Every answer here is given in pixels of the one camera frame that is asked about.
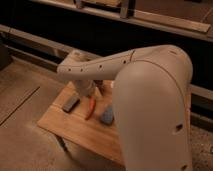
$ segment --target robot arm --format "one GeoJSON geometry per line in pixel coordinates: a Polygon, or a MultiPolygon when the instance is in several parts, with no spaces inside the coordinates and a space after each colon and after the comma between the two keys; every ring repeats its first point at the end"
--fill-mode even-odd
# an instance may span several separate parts
{"type": "Polygon", "coordinates": [[[58,73],[81,80],[79,85],[115,79],[113,111],[126,170],[191,171],[186,96],[192,64],[187,54],[164,45],[92,61],[78,56],[71,53],[58,73]]]}

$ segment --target shelf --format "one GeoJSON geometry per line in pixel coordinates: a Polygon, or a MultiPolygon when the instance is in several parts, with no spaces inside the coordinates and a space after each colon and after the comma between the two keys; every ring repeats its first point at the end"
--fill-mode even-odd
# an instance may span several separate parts
{"type": "Polygon", "coordinates": [[[31,1],[213,42],[213,38],[208,37],[208,31],[210,30],[211,25],[206,23],[190,21],[137,10],[134,11],[133,17],[122,19],[120,18],[120,14],[116,12],[91,8],[87,6],[82,9],[77,9],[72,0],[31,0],[31,1]]]}

